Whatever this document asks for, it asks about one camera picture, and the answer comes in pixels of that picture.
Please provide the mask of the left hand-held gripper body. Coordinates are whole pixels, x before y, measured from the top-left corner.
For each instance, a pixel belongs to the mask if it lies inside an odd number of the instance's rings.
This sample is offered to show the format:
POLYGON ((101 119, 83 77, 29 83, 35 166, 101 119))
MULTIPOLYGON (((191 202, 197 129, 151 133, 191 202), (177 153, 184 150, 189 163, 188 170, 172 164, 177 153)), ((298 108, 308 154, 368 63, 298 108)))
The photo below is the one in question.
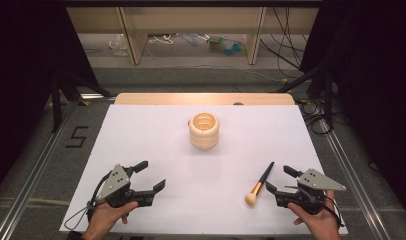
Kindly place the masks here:
POLYGON ((127 175, 124 167, 116 164, 97 186, 95 203, 108 203, 113 208, 122 207, 129 202, 137 202, 139 207, 151 206, 155 192, 153 190, 135 191, 131 189, 132 175, 127 175))

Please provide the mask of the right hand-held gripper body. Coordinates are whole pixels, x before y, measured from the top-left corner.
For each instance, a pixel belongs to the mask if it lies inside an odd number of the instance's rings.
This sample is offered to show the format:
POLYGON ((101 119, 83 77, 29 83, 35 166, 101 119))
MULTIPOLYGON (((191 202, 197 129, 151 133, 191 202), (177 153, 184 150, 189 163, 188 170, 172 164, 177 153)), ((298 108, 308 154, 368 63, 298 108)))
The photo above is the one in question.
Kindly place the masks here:
POLYGON ((290 202, 299 205, 305 212, 316 215, 324 208, 325 190, 346 191, 347 188, 321 172, 310 168, 298 178, 293 186, 295 193, 278 191, 274 195, 279 207, 287 208, 290 202))

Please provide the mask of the black gold makeup brush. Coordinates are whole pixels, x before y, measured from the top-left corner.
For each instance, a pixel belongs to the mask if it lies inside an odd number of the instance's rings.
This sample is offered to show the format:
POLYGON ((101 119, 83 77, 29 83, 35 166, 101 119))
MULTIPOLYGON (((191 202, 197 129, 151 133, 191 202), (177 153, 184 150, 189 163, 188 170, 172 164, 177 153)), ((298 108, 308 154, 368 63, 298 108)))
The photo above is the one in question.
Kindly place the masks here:
POLYGON ((262 176, 259 178, 258 182, 256 183, 256 185, 253 187, 253 189, 245 196, 245 202, 248 206, 253 207, 256 204, 257 201, 257 196, 263 186, 263 184, 265 183, 265 181, 267 180, 272 168, 274 166, 274 162, 271 162, 267 169, 264 171, 264 173, 262 174, 262 176))

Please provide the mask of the beige ribbed cup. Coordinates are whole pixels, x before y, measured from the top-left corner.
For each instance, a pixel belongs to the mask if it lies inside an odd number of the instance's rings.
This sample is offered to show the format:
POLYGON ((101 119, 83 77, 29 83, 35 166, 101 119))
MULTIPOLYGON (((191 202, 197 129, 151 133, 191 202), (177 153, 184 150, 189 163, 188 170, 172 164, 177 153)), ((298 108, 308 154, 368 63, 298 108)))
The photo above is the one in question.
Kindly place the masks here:
POLYGON ((188 127, 190 142, 194 147, 206 150, 218 143, 220 122, 215 115, 198 113, 188 121, 188 127))

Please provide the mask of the person's left hand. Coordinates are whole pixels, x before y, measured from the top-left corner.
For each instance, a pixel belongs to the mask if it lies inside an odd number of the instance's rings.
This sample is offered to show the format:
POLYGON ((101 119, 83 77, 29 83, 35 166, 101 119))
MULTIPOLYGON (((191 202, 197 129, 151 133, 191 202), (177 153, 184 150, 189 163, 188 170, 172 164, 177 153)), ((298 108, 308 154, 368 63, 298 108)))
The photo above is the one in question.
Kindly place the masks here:
POLYGON ((127 224, 129 213, 137 207, 137 202, 127 203, 120 208, 112 208, 107 203, 99 205, 94 210, 89 225, 81 238, 83 240, 103 240, 118 221, 127 224))

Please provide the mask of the person's right hand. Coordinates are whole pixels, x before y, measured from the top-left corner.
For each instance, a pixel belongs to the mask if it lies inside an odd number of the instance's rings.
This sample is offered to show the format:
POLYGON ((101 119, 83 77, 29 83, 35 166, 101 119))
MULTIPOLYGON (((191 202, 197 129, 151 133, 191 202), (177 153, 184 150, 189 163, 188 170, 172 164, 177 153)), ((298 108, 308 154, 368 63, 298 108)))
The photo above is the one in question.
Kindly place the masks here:
POLYGON ((288 208, 297 216, 294 224, 304 223, 315 240, 341 240, 336 217, 326 209, 311 215, 294 203, 289 203, 288 208))

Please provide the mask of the white table cover sheet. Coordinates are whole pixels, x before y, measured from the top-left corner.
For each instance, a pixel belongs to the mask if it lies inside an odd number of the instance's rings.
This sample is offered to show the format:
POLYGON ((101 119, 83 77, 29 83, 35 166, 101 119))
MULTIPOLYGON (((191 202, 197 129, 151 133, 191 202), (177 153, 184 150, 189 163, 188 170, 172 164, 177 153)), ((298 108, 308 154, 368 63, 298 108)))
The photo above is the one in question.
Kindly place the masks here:
POLYGON ((116 164, 146 169, 131 178, 136 191, 166 180, 150 207, 134 210, 119 234, 143 236, 297 236, 294 214, 277 206, 262 189, 255 206, 245 196, 271 162, 268 181, 281 191, 293 191, 295 178, 283 171, 322 168, 308 130, 295 105, 112 105, 60 229, 83 231, 80 211, 98 182, 116 164), (198 149, 190 142, 188 121, 211 113, 220 122, 218 143, 198 149))

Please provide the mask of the black tripod stand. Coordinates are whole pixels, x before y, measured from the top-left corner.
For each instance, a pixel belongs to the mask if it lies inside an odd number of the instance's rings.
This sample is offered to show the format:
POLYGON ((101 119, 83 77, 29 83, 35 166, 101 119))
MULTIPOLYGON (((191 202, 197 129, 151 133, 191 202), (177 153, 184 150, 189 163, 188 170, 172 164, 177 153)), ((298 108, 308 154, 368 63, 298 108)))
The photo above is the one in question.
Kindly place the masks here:
POLYGON ((332 123, 332 102, 333 102, 333 91, 332 91, 332 77, 329 72, 331 63, 327 60, 322 60, 316 67, 307 73, 303 74, 301 77, 297 78, 293 82, 286 84, 275 93, 286 93, 307 80, 311 80, 311 84, 307 90, 307 96, 312 99, 324 96, 324 108, 321 113, 321 118, 324 120, 327 130, 325 134, 330 133, 334 127, 332 123))
POLYGON ((70 71, 59 71, 55 73, 51 80, 53 133, 55 133, 62 124, 60 95, 63 94, 68 101, 78 101, 81 98, 81 94, 77 89, 78 86, 85 86, 103 97, 115 97, 115 94, 100 87, 96 81, 92 82, 70 71))

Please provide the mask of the black curtain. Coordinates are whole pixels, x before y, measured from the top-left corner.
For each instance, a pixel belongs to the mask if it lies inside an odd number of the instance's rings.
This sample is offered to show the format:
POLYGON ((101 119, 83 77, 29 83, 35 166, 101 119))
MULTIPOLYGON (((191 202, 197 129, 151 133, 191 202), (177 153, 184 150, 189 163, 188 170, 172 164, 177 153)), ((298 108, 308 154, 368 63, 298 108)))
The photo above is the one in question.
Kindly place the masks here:
POLYGON ((322 0, 300 69, 312 70, 349 13, 332 69, 347 117, 406 211, 406 0, 322 0))
POLYGON ((0 185, 33 132, 53 82, 71 99, 98 84, 67 9, 0 0, 0 185))

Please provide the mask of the clear plastic bag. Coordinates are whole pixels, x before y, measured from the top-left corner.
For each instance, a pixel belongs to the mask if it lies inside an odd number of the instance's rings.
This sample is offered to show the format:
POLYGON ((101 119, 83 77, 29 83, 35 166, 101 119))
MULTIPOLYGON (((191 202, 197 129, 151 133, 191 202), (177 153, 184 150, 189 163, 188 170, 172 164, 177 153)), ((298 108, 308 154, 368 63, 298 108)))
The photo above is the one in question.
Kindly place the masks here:
POLYGON ((112 40, 109 41, 108 46, 115 56, 128 56, 128 47, 123 34, 117 34, 112 40))

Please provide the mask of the green blue plastic bundle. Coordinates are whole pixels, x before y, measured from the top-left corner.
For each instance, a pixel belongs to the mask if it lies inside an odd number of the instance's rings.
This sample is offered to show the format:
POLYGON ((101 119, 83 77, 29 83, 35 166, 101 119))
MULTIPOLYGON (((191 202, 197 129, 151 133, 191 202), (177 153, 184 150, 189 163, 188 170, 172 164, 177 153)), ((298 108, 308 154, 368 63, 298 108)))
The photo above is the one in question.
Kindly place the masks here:
POLYGON ((226 56, 235 54, 246 54, 246 50, 241 42, 220 36, 210 36, 207 40, 210 48, 226 56))

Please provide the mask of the light wooden shelf unit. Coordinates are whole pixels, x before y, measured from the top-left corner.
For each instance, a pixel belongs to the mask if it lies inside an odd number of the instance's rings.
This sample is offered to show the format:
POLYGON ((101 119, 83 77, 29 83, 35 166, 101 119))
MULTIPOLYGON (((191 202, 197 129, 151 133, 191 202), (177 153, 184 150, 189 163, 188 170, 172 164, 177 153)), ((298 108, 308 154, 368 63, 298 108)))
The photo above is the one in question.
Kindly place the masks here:
POLYGON ((140 62, 150 34, 241 34, 248 63, 256 63, 260 36, 289 28, 311 33, 318 10, 292 7, 69 7, 79 33, 123 34, 131 63, 140 62))

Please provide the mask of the aluminium floor rail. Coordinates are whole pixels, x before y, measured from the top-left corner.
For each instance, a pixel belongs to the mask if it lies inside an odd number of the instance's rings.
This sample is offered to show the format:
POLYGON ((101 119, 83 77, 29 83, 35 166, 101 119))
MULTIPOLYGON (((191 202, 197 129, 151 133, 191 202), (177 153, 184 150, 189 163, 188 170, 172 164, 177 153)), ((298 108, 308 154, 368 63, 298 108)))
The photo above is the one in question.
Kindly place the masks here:
POLYGON ((62 102, 53 128, 47 104, 20 157, 0 185, 0 240, 65 240, 59 230, 110 99, 62 102))
POLYGON ((328 141, 329 148, 333 152, 340 171, 346 179, 347 186, 358 204, 357 211, 360 211, 363 215, 363 219, 375 240, 391 240, 391 233, 387 229, 380 212, 369 196, 356 168, 352 165, 347 152, 343 148, 336 134, 334 125, 334 129, 330 133, 325 134, 327 126, 321 118, 321 113, 324 108, 322 102, 304 99, 298 101, 298 106, 302 111, 305 123, 310 129, 310 132, 318 136, 323 136, 328 141))

